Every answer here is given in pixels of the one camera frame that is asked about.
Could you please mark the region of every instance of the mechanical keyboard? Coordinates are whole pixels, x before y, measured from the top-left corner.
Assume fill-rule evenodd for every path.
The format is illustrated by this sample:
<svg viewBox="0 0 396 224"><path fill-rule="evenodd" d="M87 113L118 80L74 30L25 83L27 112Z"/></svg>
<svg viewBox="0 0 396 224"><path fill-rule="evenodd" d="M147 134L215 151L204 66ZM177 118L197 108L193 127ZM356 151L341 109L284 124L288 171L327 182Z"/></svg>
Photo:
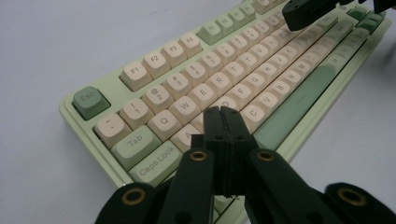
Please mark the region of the mechanical keyboard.
<svg viewBox="0 0 396 224"><path fill-rule="evenodd" d="M290 160L391 22L351 3L291 32L284 0L247 0L67 95L60 111L118 186L173 176L210 106L240 111L261 147ZM243 223L243 197L214 222Z"/></svg>

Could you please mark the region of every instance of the spacebar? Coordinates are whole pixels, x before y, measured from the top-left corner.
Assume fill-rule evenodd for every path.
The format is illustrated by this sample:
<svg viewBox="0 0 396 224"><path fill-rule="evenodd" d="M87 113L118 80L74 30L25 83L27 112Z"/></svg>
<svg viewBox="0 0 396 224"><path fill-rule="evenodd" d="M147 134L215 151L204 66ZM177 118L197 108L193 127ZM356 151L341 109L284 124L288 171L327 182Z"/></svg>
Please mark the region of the spacebar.
<svg viewBox="0 0 396 224"><path fill-rule="evenodd" d="M254 133L259 146L276 150L336 75L330 66L317 67Z"/></svg>

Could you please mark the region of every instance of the keyboard frame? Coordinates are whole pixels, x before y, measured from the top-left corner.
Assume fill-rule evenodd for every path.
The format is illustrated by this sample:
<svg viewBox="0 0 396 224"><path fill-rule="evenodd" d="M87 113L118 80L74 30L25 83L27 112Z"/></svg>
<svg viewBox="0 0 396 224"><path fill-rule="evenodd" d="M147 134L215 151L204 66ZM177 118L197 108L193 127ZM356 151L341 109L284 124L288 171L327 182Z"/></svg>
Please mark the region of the keyboard frame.
<svg viewBox="0 0 396 224"><path fill-rule="evenodd" d="M245 0L241 4L250 4L252 0ZM268 12L264 13L264 15L256 14L257 18L265 18L268 15L274 14L276 11L281 10L281 8L287 3L281 3L277 7L269 10ZM353 2L347 6L344 6L342 10L345 11L344 14L340 14L338 20L341 20L343 17L347 16L347 12L356 6L357 3ZM247 25L243 26L239 30L235 31L242 31L242 29L246 28L249 25L252 25L256 20L249 22ZM388 30L391 25L391 21L389 18L385 18L381 24L375 29L375 31L368 37L368 39L363 43L361 48L356 52L353 58L347 63L346 67L337 75L336 79L332 82L332 84L326 89L325 92L319 97L319 99L315 102L315 104L311 107L311 109L304 115L304 117L300 120L300 122L294 127L288 137L283 141L280 147L276 150L280 153L287 161L291 161L292 158L296 155L298 150L301 148L305 140L309 137L309 135L315 130L318 123L321 119L325 116L326 112L331 108L334 101L337 99L339 94L343 91L343 89L347 86L349 81L354 77L357 73L361 65L364 61L372 54L375 50L375 47L380 42L383 34ZM186 31L191 33L198 33L201 29L201 26L198 26L192 30ZM219 43L228 41L233 35L228 35L223 38ZM168 41L176 40L179 36L176 36L174 39L170 39ZM163 47L163 44L167 43L168 41L162 44L158 48L153 50L160 51ZM126 101L133 99L135 97L140 97L146 92L146 90L155 84L162 84L166 78L172 75L175 70L180 71L182 70L187 63L191 61L198 61L201 57L203 52L209 51L214 49L217 44L209 46L206 44L205 41L201 41L201 45L203 51L196 54L195 56L188 59L186 62L181 63L177 67L173 68L170 72L165 73L161 77L153 80L147 86L143 87L142 89L132 92L129 88L122 83L120 80L120 75L122 73L123 67L117 68L116 70L108 73L104 76L99 77L92 83L88 83L81 87L80 89L69 93L65 96L59 106L59 110L64 117L66 124L74 131L78 139L82 142L85 148L87 148L95 160L100 164L100 166L105 170L111 180L115 183L117 187L123 186L127 183L134 182L131 177L129 177L128 173L123 170L123 168L119 165L117 160L112 156L110 151L105 147L105 145L100 141L97 135L94 132L94 126L101 119L103 116L108 115L110 113L118 113L120 109L123 107ZM131 60L130 62L134 61L142 61L143 56ZM106 109L104 112L100 113L99 115L95 116L92 119L84 120L81 115L77 112L77 110L73 107L73 96L74 94L85 88L86 86L93 86L98 89L105 98L111 103L111 107ZM247 214L244 210L244 199L243 197L239 198L240 203L233 203L230 208L226 210L224 219L218 220L217 223L243 223L246 218ZM231 214L231 211L240 211L240 213Z"/></svg>

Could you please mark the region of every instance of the white table surface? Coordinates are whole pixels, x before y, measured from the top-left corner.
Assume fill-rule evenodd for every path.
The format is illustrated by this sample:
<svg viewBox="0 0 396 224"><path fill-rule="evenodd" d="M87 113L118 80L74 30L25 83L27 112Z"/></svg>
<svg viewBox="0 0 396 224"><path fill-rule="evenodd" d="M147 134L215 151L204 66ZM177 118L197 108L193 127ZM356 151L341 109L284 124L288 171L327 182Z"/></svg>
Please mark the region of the white table surface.
<svg viewBox="0 0 396 224"><path fill-rule="evenodd" d="M115 186L61 99L238 3L0 1L0 223L93 223ZM291 164L315 189L348 182L396 211L394 36L392 25Z"/></svg>

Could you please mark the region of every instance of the keyboard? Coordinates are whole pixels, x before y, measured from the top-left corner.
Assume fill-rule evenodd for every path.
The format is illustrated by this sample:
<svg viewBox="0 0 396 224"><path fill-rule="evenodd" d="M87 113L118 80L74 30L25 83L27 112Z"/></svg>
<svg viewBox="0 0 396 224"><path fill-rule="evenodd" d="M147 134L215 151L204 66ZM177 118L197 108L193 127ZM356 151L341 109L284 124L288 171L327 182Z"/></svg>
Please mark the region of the keyboard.
<svg viewBox="0 0 396 224"><path fill-rule="evenodd" d="M351 3L291 32L283 0L247 0L71 92L66 123L116 186L173 176L203 111L240 111L259 146L290 161L391 21ZM215 223L244 223L244 198L216 196Z"/></svg>

